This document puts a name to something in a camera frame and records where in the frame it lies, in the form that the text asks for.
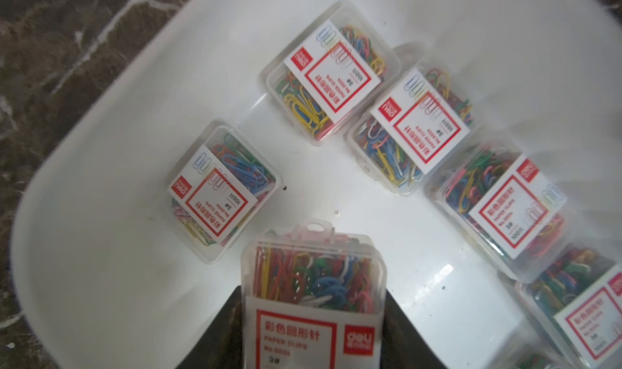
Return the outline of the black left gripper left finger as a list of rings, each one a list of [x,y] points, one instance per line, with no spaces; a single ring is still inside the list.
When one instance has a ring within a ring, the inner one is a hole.
[[[243,368],[241,287],[236,287],[177,369]]]

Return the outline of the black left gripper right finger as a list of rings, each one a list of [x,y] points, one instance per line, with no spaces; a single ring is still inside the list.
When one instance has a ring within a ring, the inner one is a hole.
[[[381,368],[446,369],[390,294],[386,293]]]

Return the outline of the white plastic storage tray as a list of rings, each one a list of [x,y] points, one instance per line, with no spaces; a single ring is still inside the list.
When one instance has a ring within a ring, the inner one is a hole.
[[[482,368],[523,319],[489,263],[422,192],[372,180],[342,136],[291,126],[261,72],[339,0],[191,0],[29,184],[11,236],[19,302],[66,368],[173,368],[241,281],[254,236],[305,218],[370,236],[388,288],[450,368]],[[595,0],[348,0],[392,48],[445,61],[493,131],[556,181],[591,239],[621,237],[621,26]],[[214,120],[284,186],[206,265],[165,208]]]

